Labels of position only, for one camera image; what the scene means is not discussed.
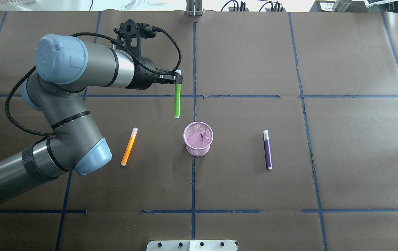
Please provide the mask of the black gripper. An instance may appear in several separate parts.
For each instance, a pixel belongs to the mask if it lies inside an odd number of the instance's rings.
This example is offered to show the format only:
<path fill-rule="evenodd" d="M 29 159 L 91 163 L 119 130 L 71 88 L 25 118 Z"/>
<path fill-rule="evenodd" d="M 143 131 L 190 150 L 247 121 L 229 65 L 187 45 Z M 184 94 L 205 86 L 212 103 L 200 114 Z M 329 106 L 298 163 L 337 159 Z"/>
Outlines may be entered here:
<path fill-rule="evenodd" d="M 156 70 L 156 67 L 153 61 L 145 56 L 139 57 L 139 62 L 141 62 L 145 67 L 148 67 L 151 70 Z M 162 74 L 152 73 L 145 68 L 143 68 L 140 64 L 138 64 L 137 60 L 133 60 L 134 62 L 134 76 L 132 81 L 129 84 L 129 89 L 134 90 L 146 90 L 148 89 L 155 81 L 156 78 L 159 77 L 159 84 L 182 84 L 183 78 L 177 78 L 182 76 L 181 70 L 176 70 L 173 73 L 171 72 L 163 72 Z"/>

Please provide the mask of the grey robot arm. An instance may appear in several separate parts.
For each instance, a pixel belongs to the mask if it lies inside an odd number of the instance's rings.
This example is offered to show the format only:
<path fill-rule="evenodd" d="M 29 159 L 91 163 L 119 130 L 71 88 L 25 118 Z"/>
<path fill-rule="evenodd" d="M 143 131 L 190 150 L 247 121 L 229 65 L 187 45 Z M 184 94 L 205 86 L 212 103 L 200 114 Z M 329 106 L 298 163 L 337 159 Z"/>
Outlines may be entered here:
<path fill-rule="evenodd" d="M 182 54 L 171 36 L 178 51 L 172 70 L 157 68 L 142 57 L 141 46 L 133 47 L 132 38 L 140 41 L 138 35 L 114 39 L 98 33 L 48 34 L 40 39 L 35 66 L 12 88 L 4 110 L 20 130 L 43 139 L 0 161 L 0 204 L 70 170 L 87 175 L 111 161 L 108 143 L 82 97 L 87 87 L 145 90 L 153 83 L 181 83 Z M 24 101 L 44 114 L 51 133 L 30 130 L 13 118 L 10 102 L 19 87 Z"/>

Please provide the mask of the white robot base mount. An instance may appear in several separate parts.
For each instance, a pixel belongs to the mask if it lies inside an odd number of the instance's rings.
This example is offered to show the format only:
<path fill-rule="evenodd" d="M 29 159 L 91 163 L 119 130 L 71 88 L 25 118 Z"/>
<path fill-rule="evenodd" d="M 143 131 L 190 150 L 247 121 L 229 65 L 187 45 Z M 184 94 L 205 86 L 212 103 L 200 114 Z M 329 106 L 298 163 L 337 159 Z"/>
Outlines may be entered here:
<path fill-rule="evenodd" d="M 238 251 L 237 241 L 217 240 L 158 240 L 150 241 L 147 251 Z"/>

